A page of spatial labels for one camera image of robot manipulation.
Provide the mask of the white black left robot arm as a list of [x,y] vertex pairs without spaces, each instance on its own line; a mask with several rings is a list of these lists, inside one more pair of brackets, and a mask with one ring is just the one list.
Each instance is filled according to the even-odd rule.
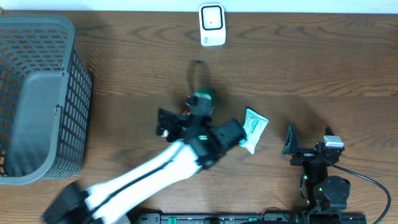
[[157,134],[170,146],[113,180],[85,190],[72,182],[42,214],[45,223],[115,223],[158,191],[215,165],[246,138],[236,119],[214,126],[208,115],[159,110]]

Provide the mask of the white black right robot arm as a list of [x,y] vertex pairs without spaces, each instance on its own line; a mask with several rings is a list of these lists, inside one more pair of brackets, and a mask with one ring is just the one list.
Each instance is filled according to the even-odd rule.
[[298,223],[341,223],[341,213],[347,209],[351,184],[347,179],[329,175],[328,167],[339,161],[345,150],[339,136],[326,127],[323,140],[312,148],[300,147],[297,134],[289,126],[283,154],[291,155],[292,166],[302,166],[300,194],[307,201],[307,208],[295,214]]

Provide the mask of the green lid supplement bottle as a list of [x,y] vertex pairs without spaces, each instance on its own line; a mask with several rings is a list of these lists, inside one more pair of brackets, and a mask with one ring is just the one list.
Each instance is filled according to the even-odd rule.
[[204,88],[201,90],[198,90],[195,92],[195,96],[202,96],[205,98],[210,99],[211,101],[211,106],[210,106],[210,110],[209,110],[209,114],[212,114],[214,111],[214,107],[215,107],[215,94],[214,91]]

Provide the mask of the small orange box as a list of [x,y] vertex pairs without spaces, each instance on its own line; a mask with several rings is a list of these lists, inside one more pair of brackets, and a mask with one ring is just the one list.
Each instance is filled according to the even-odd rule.
[[166,130],[166,129],[164,129],[162,132],[161,132],[161,137],[162,138],[166,138],[167,136],[169,135],[169,131],[168,130]]

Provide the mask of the light green wipes pack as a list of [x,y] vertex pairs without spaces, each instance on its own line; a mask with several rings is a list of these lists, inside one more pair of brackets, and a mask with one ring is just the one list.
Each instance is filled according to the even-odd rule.
[[254,154],[255,148],[268,123],[269,120],[266,117],[255,112],[251,108],[247,108],[243,124],[246,138],[241,140],[239,145],[247,149],[251,154]]

